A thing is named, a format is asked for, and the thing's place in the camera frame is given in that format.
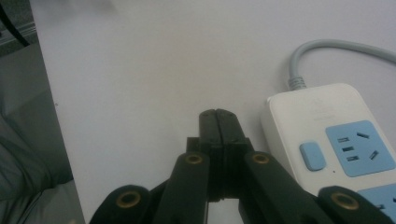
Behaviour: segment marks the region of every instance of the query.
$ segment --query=brass screw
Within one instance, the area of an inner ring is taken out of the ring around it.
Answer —
[[[332,201],[338,206],[343,207],[347,210],[357,210],[359,208],[359,203],[354,198],[341,192],[335,192],[332,194]]]
[[[259,164],[265,164],[265,163],[268,163],[270,161],[270,159],[267,156],[262,155],[262,154],[254,154],[253,155],[253,160],[256,163],[259,163]]]
[[[117,206],[120,208],[130,208],[140,203],[141,196],[137,191],[123,192],[117,198]]]
[[[202,157],[192,154],[188,157],[186,157],[186,162],[188,162],[189,164],[199,164],[203,161],[204,159],[202,159]]]

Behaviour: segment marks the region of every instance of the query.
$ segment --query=power strip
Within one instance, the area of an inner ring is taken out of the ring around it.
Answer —
[[[396,153],[347,84],[270,97],[262,127],[274,157],[311,194],[355,190],[396,222]]]

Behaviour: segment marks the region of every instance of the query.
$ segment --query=tabletop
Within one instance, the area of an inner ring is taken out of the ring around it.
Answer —
[[[263,102],[287,91],[303,43],[335,38],[396,51],[396,2],[31,0],[64,143],[87,222],[113,189],[172,172],[198,115],[232,111],[266,151]],[[309,86],[354,86],[396,147],[396,66],[340,49],[300,61]],[[240,224],[237,200],[208,223]]]

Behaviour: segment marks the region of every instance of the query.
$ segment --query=blue switch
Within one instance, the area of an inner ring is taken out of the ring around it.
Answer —
[[[316,142],[307,142],[300,145],[300,151],[306,168],[310,171],[319,171],[326,167],[323,153]]]

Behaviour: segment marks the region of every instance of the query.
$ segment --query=black cable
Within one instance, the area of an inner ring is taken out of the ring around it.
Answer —
[[[12,24],[12,22],[9,20],[6,12],[3,10],[3,6],[0,4],[0,20],[1,22],[6,26],[6,28],[9,30],[9,32],[18,40],[20,43],[24,46],[27,47],[29,46],[29,42],[26,41],[25,38],[21,35],[21,33],[15,28],[15,26]]]

